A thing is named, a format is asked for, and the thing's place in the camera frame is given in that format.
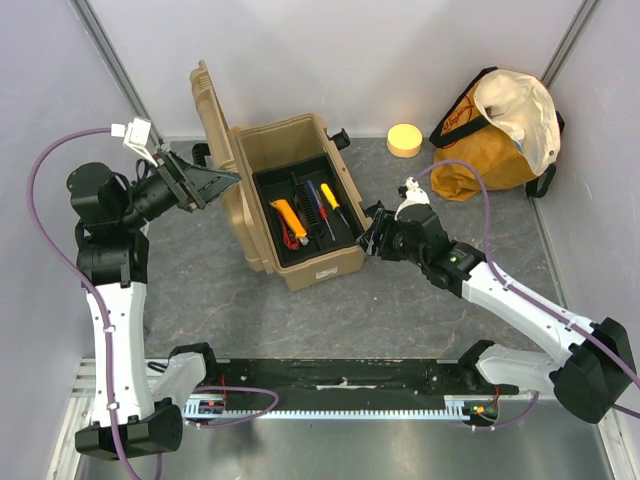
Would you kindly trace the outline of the blue and red screwdriver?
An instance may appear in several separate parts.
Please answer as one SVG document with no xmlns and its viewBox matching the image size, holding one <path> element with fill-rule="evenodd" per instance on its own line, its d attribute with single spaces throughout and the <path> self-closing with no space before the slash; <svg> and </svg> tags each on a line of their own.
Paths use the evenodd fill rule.
<svg viewBox="0 0 640 480">
<path fill-rule="evenodd" d="M 314 183 L 311 180 L 307 180 L 306 181 L 306 185 L 307 185 L 307 188 L 308 188 L 308 190 L 310 192 L 310 195 L 312 196 L 312 198 L 313 198 L 313 200 L 315 202 L 315 205 L 317 207 L 317 210 L 318 210 L 318 213 L 319 213 L 320 217 L 325 222 L 325 225 L 326 225 L 326 227 L 328 229 L 328 232 L 329 232 L 329 235 L 331 237 L 331 240 L 333 242 L 335 242 L 336 241 L 336 237 L 335 237 L 335 234 L 334 234 L 333 229 L 331 227 L 326 208 L 324 207 L 324 204 L 323 204 L 323 202 L 321 200 L 321 197 L 320 197 L 320 195 L 319 195 Z"/>
</svg>

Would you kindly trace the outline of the yellow and black screwdriver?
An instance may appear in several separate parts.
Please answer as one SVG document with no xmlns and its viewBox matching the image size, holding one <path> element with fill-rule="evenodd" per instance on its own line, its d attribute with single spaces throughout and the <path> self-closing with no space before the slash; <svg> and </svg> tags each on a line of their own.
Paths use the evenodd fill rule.
<svg viewBox="0 0 640 480">
<path fill-rule="evenodd" d="M 344 216 L 344 214 L 342 212 L 342 207 L 341 207 L 340 203 L 338 202 L 335 194 L 331 190 L 330 186 L 327 183 L 322 183 L 320 188 L 321 188 L 321 192 L 323 193 L 325 199 L 329 203 L 331 209 L 341 218 L 341 220 L 345 223 L 345 225 L 347 227 L 349 227 L 349 223 L 348 223 L 346 217 Z"/>
</svg>

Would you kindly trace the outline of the tan plastic tool box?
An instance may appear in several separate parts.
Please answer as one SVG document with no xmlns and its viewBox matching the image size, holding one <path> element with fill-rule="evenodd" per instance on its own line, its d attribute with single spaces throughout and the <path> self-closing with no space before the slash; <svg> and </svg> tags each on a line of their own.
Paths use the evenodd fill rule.
<svg viewBox="0 0 640 480">
<path fill-rule="evenodd" d="M 371 221 L 341 156 L 348 134 L 330 134 L 315 113 L 230 127 L 204 61 L 190 83 L 205 132 L 192 156 L 239 175 L 222 202 L 249 266 L 281 276 L 292 291 L 360 270 L 357 241 Z"/>
</svg>

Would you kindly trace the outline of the yellow utility knife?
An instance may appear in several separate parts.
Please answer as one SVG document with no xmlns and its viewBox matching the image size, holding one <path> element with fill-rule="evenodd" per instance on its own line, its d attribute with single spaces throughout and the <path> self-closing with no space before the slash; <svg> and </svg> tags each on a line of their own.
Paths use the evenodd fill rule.
<svg viewBox="0 0 640 480">
<path fill-rule="evenodd" d="M 285 199 L 276 199 L 271 201 L 270 205 L 282 215 L 290 229 L 294 232 L 299 243 L 306 246 L 309 243 L 307 231 L 289 202 Z"/>
</svg>

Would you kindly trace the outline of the red and black utility knife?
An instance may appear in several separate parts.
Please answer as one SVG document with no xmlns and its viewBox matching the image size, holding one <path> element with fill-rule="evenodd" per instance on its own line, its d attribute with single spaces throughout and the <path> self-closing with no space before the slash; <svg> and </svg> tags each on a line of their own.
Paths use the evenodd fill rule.
<svg viewBox="0 0 640 480">
<path fill-rule="evenodd" d="M 289 228 L 288 224 L 283 217 L 280 218 L 281 226 L 283 230 L 283 243 L 289 251 L 297 251 L 300 248 L 300 243 L 296 238 L 294 232 Z"/>
</svg>

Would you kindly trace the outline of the black tool box tray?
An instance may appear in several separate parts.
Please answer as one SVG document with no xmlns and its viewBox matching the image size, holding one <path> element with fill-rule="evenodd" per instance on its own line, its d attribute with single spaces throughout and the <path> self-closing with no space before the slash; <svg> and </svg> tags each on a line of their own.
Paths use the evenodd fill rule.
<svg viewBox="0 0 640 480">
<path fill-rule="evenodd" d="M 283 267 L 291 267 L 324 254 L 352 247 L 364 232 L 362 222 L 356 214 L 356 205 L 348 199 L 346 187 L 339 179 L 334 163 L 327 154 L 255 172 L 252 179 L 264 210 L 269 233 L 274 241 L 277 258 Z M 318 213 L 307 188 L 307 180 L 314 183 L 326 208 L 336 237 L 335 242 L 331 240 L 325 222 Z M 327 183 L 335 194 L 349 227 L 331 209 L 321 192 L 322 183 Z M 307 231 L 309 243 L 306 246 L 300 244 L 297 251 L 289 251 L 283 243 L 280 221 L 282 215 L 270 205 L 270 202 L 276 199 L 285 199 L 289 202 Z"/>
</svg>

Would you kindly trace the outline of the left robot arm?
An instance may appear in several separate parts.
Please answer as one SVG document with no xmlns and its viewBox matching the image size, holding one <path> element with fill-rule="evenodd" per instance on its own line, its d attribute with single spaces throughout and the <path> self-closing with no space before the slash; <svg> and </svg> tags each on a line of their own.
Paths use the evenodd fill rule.
<svg viewBox="0 0 640 480">
<path fill-rule="evenodd" d="M 173 152 L 145 161 L 136 180 L 99 162 L 67 179 L 77 269 L 94 325 L 96 392 L 76 450 L 103 460 L 176 451 L 183 410 L 194 390 L 216 388 L 220 369 L 206 342 L 178 346 L 155 383 L 147 379 L 143 316 L 149 240 L 143 229 L 172 208 L 203 209 L 240 180 L 236 173 L 189 163 Z"/>
</svg>

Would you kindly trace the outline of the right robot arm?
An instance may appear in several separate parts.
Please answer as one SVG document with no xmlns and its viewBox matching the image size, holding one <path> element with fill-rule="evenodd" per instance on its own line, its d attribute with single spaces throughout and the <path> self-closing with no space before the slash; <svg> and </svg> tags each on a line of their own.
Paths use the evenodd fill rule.
<svg viewBox="0 0 640 480">
<path fill-rule="evenodd" d="M 365 211 L 370 227 L 357 242 L 369 256 L 416 265 L 437 288 L 498 316 L 540 347 L 512 350 L 491 341 L 458 368 L 467 392 L 491 384 L 552 395 L 571 414 L 599 423 L 615 408 L 636 373 L 624 326 L 607 317 L 594 322 L 574 314 L 514 280 L 475 247 L 448 238 L 428 204 L 381 203 Z"/>
</svg>

